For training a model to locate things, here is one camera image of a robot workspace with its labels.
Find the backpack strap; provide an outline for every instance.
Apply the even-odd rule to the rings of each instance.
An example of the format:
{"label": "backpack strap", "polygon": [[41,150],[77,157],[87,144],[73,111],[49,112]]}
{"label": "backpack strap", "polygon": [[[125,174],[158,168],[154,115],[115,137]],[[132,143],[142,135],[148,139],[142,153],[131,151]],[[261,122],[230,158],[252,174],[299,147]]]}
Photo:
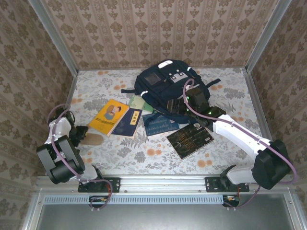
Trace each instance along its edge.
{"label": "backpack strap", "polygon": [[208,84],[206,84],[206,86],[207,86],[207,88],[209,88],[210,86],[213,86],[214,84],[216,84],[216,83],[218,83],[220,81],[221,81],[221,79],[219,79],[219,78],[215,79],[215,80],[209,82]]}
{"label": "backpack strap", "polygon": [[121,90],[122,93],[134,93],[136,90]]}
{"label": "backpack strap", "polygon": [[149,123],[151,123],[152,121],[154,121],[155,119],[157,119],[160,115],[161,115],[161,113],[155,113],[152,117],[149,117],[149,118],[144,122],[144,126],[145,126],[145,127],[149,126]]}

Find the cartoon illustration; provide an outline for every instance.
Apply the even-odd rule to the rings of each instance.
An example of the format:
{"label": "cartoon illustration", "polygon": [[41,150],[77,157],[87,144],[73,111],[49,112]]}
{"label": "cartoon illustration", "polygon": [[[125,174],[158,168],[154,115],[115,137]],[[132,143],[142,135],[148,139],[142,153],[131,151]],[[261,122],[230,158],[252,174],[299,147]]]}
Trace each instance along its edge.
{"label": "cartoon illustration", "polygon": [[107,120],[112,120],[113,117],[115,116],[115,113],[119,112],[121,110],[120,106],[114,106],[114,105],[110,105],[105,113],[105,118]]}

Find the floral tablecloth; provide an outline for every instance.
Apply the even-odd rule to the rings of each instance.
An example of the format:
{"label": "floral tablecloth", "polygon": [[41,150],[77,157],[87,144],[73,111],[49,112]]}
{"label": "floral tablecloth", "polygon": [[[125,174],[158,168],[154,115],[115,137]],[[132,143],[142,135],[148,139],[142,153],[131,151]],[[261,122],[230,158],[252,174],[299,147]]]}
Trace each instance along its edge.
{"label": "floral tablecloth", "polygon": [[[210,105],[221,107],[238,123],[260,135],[242,69],[196,71],[205,83],[221,79],[210,88]],[[80,71],[71,102],[76,125],[89,124],[109,99],[127,104],[132,94],[120,90],[133,89],[140,72],[138,69]],[[89,132],[100,134],[92,128]],[[181,160],[166,138],[171,133],[147,137],[141,119],[134,139],[104,137],[100,146],[80,145],[80,155],[84,162],[96,165],[103,174],[208,174],[220,173],[232,164],[251,163],[243,150],[215,133],[211,133],[213,142]]]}

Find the blue book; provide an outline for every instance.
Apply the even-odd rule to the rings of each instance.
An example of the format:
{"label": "blue book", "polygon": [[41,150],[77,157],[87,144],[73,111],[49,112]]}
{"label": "blue book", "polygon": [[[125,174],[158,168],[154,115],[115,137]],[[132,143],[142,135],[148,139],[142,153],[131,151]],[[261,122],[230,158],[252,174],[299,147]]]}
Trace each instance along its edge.
{"label": "blue book", "polygon": [[141,113],[141,109],[130,108],[115,127],[112,134],[133,139],[141,117]]}
{"label": "blue book", "polygon": [[[143,121],[145,121],[154,116],[154,114],[143,115]],[[152,136],[160,133],[165,133],[173,130],[178,130],[179,125],[175,121],[172,121],[165,116],[159,116],[154,121],[150,122],[148,127],[145,127],[146,135]]]}

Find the patterned wall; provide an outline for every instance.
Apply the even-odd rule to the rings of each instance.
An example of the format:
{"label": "patterned wall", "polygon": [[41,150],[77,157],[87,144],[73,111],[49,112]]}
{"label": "patterned wall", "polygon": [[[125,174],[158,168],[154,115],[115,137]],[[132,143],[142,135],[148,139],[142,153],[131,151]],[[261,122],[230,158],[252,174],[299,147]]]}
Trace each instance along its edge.
{"label": "patterned wall", "polygon": [[0,0],[0,229],[18,229],[36,177],[36,148],[72,76],[26,0]]}
{"label": "patterned wall", "polygon": [[244,66],[277,0],[42,0],[79,69]]}
{"label": "patterned wall", "polygon": [[293,0],[252,71],[273,138],[298,170],[307,211],[307,1]]}

